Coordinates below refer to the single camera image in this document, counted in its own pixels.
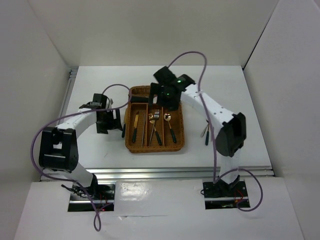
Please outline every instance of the white wall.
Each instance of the white wall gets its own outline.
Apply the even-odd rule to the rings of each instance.
[[[0,238],[10,240],[39,177],[32,137],[58,116],[69,75],[26,0],[0,1],[0,32]]]
[[[244,70],[275,172],[305,239],[320,236],[320,9],[280,0]]]
[[[72,66],[247,62],[278,0],[28,0]],[[180,62],[199,65],[199,57]]]

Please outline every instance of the cutlery tray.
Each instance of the cutlery tray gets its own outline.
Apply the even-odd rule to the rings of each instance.
[[[131,93],[134,96],[148,97],[150,86],[135,86],[131,88]],[[154,114],[156,110],[159,110],[160,117],[155,121],[155,128],[159,133],[162,141],[162,146],[158,144],[155,132],[153,132],[152,140],[149,145],[150,136],[152,133],[153,125],[149,122],[148,114]],[[176,152],[179,151],[185,145],[185,131],[184,131],[184,120],[182,114],[181,103],[179,109],[176,111],[168,111],[166,108],[153,104],[152,108],[147,103],[130,102],[126,109],[126,123],[125,129],[125,146],[133,154],[139,153],[158,153],[158,152]],[[137,112],[139,112],[137,129],[136,129],[136,140],[132,142],[134,134],[134,123]],[[174,131],[176,143],[173,142],[169,123],[164,120],[164,114],[170,113],[171,120],[170,125]],[[142,146],[142,137],[144,129],[144,140]]]

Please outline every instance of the white panel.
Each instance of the white panel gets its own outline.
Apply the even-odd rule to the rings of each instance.
[[[190,50],[205,52],[210,65],[243,66],[278,0],[29,2],[72,66],[163,65]]]
[[[250,203],[254,206],[260,198],[260,190],[252,178],[246,178]],[[117,212],[101,214],[102,229],[93,227],[93,212],[67,212],[70,194],[61,182],[34,182],[31,186],[15,240],[302,240],[303,236],[282,178],[260,178],[264,190],[261,206],[253,212],[237,209],[205,210],[204,198],[194,180],[180,181],[178,192],[186,192],[183,207],[173,209],[165,216],[115,216]],[[153,181],[149,184],[162,188],[171,181]],[[154,204],[171,206],[181,196],[164,191],[163,201]],[[193,210],[195,197],[203,208]]]
[[[94,93],[101,93],[111,84],[124,84],[130,88],[150,85],[155,82],[153,74],[161,67],[81,66],[66,113],[77,112],[79,106],[90,101]],[[187,74],[196,81],[202,69],[202,66],[172,67],[177,76]],[[241,67],[208,66],[201,88],[228,110],[242,112],[246,116],[247,139],[241,149],[239,164],[244,167],[270,167],[266,145]],[[105,94],[113,99],[113,107],[121,106],[128,100],[128,90],[124,87],[113,87]],[[96,126],[92,125],[78,139],[79,161],[85,168],[103,169],[212,167],[213,147],[205,146],[205,139],[200,137],[206,127],[206,119],[186,104],[182,105],[182,111],[185,145],[180,151],[132,154],[126,149],[119,130],[109,131],[108,135],[97,134]],[[120,113],[123,122],[125,108]]]
[[[319,239],[320,10],[281,0],[245,68],[276,174],[284,176],[306,239]]]
[[[0,1],[0,32],[0,238],[9,240],[38,178],[32,137],[57,117],[68,71],[27,1]]]

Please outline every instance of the purple cable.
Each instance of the purple cable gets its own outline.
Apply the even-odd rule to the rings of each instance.
[[[200,96],[200,99],[201,99],[201,102],[202,102],[202,105],[203,105],[203,108],[204,108],[204,111],[205,111],[205,115],[206,115],[206,117],[207,117],[207,119],[208,119],[208,122],[209,122],[210,131],[211,131],[211,133],[212,133],[212,134],[211,134],[211,138],[212,138],[212,145],[213,145],[213,183],[216,183],[216,182],[219,181],[221,178],[223,178],[225,175],[227,175],[227,174],[229,174],[229,173],[232,173],[232,172],[235,172],[235,171],[245,171],[245,172],[249,173],[249,174],[254,178],[254,180],[258,183],[258,185],[259,185],[260,192],[261,192],[260,200],[259,200],[258,204],[257,204],[255,207],[251,208],[251,209],[242,209],[242,208],[239,207],[239,203],[241,203],[241,202],[243,202],[243,201],[245,201],[245,200],[239,201],[239,202],[236,204],[236,207],[237,207],[239,210],[243,211],[243,212],[251,212],[251,211],[257,209],[257,208],[260,206],[260,204],[262,203],[262,200],[263,200],[263,198],[264,198],[264,192],[263,192],[262,186],[261,186],[259,180],[257,179],[257,177],[256,177],[255,175],[253,175],[252,172],[250,172],[250,171],[247,170],[247,169],[239,168],[239,167],[238,167],[238,168],[234,168],[234,169],[231,169],[231,170],[229,170],[229,171],[226,171],[224,174],[222,174],[221,176],[219,176],[219,177],[216,179],[216,173],[217,173],[217,149],[216,149],[216,139],[215,139],[215,136],[214,136],[214,127],[213,127],[213,125],[212,125],[211,118],[210,118],[210,114],[209,114],[209,110],[208,110],[207,105],[206,105],[206,103],[205,103],[204,97],[202,96],[202,92],[201,92],[201,88],[200,88],[202,78],[203,78],[203,76],[204,76],[204,74],[205,74],[205,71],[206,71],[206,68],[207,68],[207,58],[206,58],[206,56],[205,56],[202,52],[200,52],[200,51],[186,51],[186,52],[184,52],[184,53],[181,53],[181,54],[180,54],[179,56],[177,56],[175,59],[173,59],[173,61],[170,62],[170,64],[168,65],[168,68],[170,68],[171,65],[172,65],[176,60],[178,60],[179,58],[181,58],[182,56],[187,55],[187,54],[199,54],[199,55],[201,55],[201,56],[203,57],[203,59],[204,59],[203,69],[202,69],[202,72],[201,72],[201,75],[200,75],[200,77],[199,77],[199,80],[198,80],[198,84],[197,84],[197,85],[198,85],[198,93],[199,93],[199,96]]]
[[[72,114],[69,114],[69,115],[65,115],[65,116],[61,116],[61,117],[58,117],[57,119],[55,120],[52,120],[50,122],[48,122],[47,124],[45,124],[43,127],[41,127],[37,132],[36,134],[34,135],[33,139],[32,139],[32,142],[31,142],[31,147],[30,147],[30,158],[31,158],[31,162],[32,162],[32,165],[33,167],[35,168],[35,170],[38,171],[38,173],[40,173],[42,176],[45,176],[46,178],[49,178],[49,179],[53,179],[53,180],[57,180],[57,181],[67,181],[67,182],[72,182],[72,183],[75,183],[77,185],[79,185],[79,187],[81,188],[81,190],[87,195],[94,211],[95,211],[95,217],[94,217],[94,222],[93,222],[93,226],[94,226],[94,229],[99,232],[101,230],[101,218],[100,218],[100,215],[99,215],[99,210],[96,208],[96,205],[95,203],[93,202],[92,198],[90,197],[90,195],[88,194],[87,190],[79,183],[77,182],[76,180],[73,180],[73,179],[64,179],[64,178],[58,178],[58,177],[54,177],[54,176],[50,176],[46,173],[43,173],[43,171],[37,166],[36,164],[36,161],[35,161],[35,156],[34,156],[34,148],[35,148],[35,143],[36,143],[36,140],[39,136],[39,134],[46,128],[48,127],[49,125],[51,124],[54,124],[55,122],[59,121],[59,120],[62,120],[62,119],[65,119],[65,118],[70,118],[70,117],[74,117],[74,116],[77,116],[77,115],[80,115],[80,114],[86,114],[86,113],[91,113],[91,112],[105,112],[105,111],[112,111],[112,110],[117,110],[117,109],[121,109],[123,107],[125,107],[126,105],[128,105],[128,103],[130,102],[131,100],[131,91],[130,91],[130,88],[127,87],[126,85],[123,85],[123,84],[112,84],[110,86],[108,86],[104,91],[103,93],[105,93],[106,90],[108,90],[109,88],[111,87],[114,87],[114,86],[121,86],[121,87],[124,87],[126,89],[129,90],[129,99],[128,101],[119,106],[119,107],[114,107],[114,108],[109,108],[109,109],[92,109],[92,110],[87,110],[87,111],[82,111],[82,112],[76,112],[76,113],[72,113]]]

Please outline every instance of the purple cord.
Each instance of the purple cord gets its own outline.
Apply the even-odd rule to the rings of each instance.
[[[209,110],[208,110],[207,105],[206,105],[206,103],[205,103],[204,97],[202,96],[202,92],[201,92],[201,88],[200,88],[202,78],[203,78],[204,73],[205,73],[206,68],[207,68],[207,58],[206,58],[206,56],[205,56],[202,52],[200,52],[200,51],[186,51],[186,52],[184,52],[184,53],[181,53],[181,54],[180,54],[179,56],[177,56],[175,59],[173,59],[173,61],[170,62],[170,64],[168,65],[168,68],[170,68],[171,65],[172,65],[176,60],[178,60],[179,58],[181,58],[182,56],[187,55],[187,54],[199,54],[199,55],[201,55],[201,56],[203,57],[203,59],[204,59],[203,69],[202,69],[202,72],[201,72],[201,75],[200,75],[200,77],[199,77],[199,80],[198,80],[198,84],[197,84],[197,85],[198,85],[198,93],[199,93],[199,96],[200,96],[200,99],[201,99],[201,102],[202,102],[202,105],[203,105],[203,108],[204,108],[204,111],[205,111],[205,115],[206,115],[206,117],[207,117],[207,119],[208,119],[208,122],[209,122],[210,131],[211,131],[211,133],[212,133],[212,134],[211,134],[211,138],[212,138],[212,145],[213,145],[213,183],[216,183],[216,182],[219,181],[221,178],[223,178],[225,175],[227,175],[227,174],[229,174],[229,173],[232,173],[232,172],[235,172],[235,171],[245,171],[245,172],[249,173],[249,174],[254,178],[254,180],[258,183],[258,185],[259,185],[260,192],[261,192],[260,201],[258,202],[258,204],[257,204],[255,207],[253,207],[253,208],[251,208],[251,209],[242,209],[242,208],[239,207],[239,203],[241,203],[241,202],[243,202],[243,201],[245,201],[245,200],[239,201],[239,202],[236,204],[236,207],[237,207],[239,210],[243,211],[243,212],[251,212],[251,211],[257,209],[257,208],[260,206],[260,204],[262,203],[262,200],[263,200],[263,198],[264,198],[264,192],[263,192],[262,186],[261,186],[259,180],[257,179],[257,177],[256,177],[255,175],[253,175],[252,172],[250,172],[250,171],[247,170],[247,169],[239,168],[239,167],[238,167],[238,168],[234,168],[234,169],[231,169],[231,170],[229,170],[229,171],[226,171],[224,174],[222,174],[221,176],[219,176],[219,177],[216,179],[216,173],[217,173],[217,149],[216,149],[216,139],[215,139],[215,136],[214,136],[214,127],[213,127],[213,125],[212,125],[211,118],[210,118],[210,114],[209,114]]]
[[[79,185],[79,187],[81,188],[81,190],[87,195],[94,211],[95,211],[95,216],[94,216],[94,222],[93,222],[93,226],[94,226],[94,229],[99,232],[101,230],[101,218],[100,218],[100,215],[99,215],[99,210],[96,208],[96,205],[95,203],[93,202],[92,198],[90,197],[90,195],[88,194],[87,190],[79,183],[77,182],[76,180],[73,180],[73,179],[64,179],[64,178],[58,178],[58,177],[54,177],[54,176],[50,176],[46,173],[43,173],[43,171],[37,166],[36,164],[36,161],[35,161],[35,156],[34,156],[34,148],[35,148],[35,143],[36,143],[36,140],[39,136],[39,134],[46,128],[48,127],[49,125],[51,124],[54,124],[55,122],[59,121],[59,120],[62,120],[62,119],[65,119],[65,118],[69,118],[69,117],[74,117],[74,116],[77,116],[77,115],[80,115],[80,114],[86,114],[86,113],[91,113],[91,112],[105,112],[105,111],[112,111],[112,110],[117,110],[117,109],[121,109],[123,107],[125,107],[126,105],[128,105],[128,103],[130,102],[131,100],[131,91],[130,91],[130,88],[127,87],[126,85],[123,85],[123,84],[112,84],[110,86],[108,86],[104,91],[103,93],[105,93],[106,90],[108,90],[109,88],[113,87],[113,86],[122,86],[126,89],[129,90],[129,99],[128,101],[124,104],[124,105],[121,105],[119,107],[114,107],[114,108],[109,108],[109,109],[92,109],[92,110],[87,110],[87,111],[83,111],[83,112],[76,112],[76,113],[72,113],[72,114],[69,114],[69,115],[65,115],[65,116],[61,116],[61,117],[58,117],[57,119],[55,120],[52,120],[50,122],[48,122],[47,124],[45,124],[43,127],[41,127],[37,132],[36,134],[34,135],[33,139],[32,139],[32,142],[31,142],[31,147],[30,147],[30,158],[31,158],[31,162],[32,162],[32,165],[33,167],[35,168],[35,170],[38,171],[38,173],[40,173],[42,176],[45,176],[49,179],[53,179],[53,180],[57,180],[57,181],[67,181],[67,182],[72,182],[72,183],[75,183],[77,185]]]

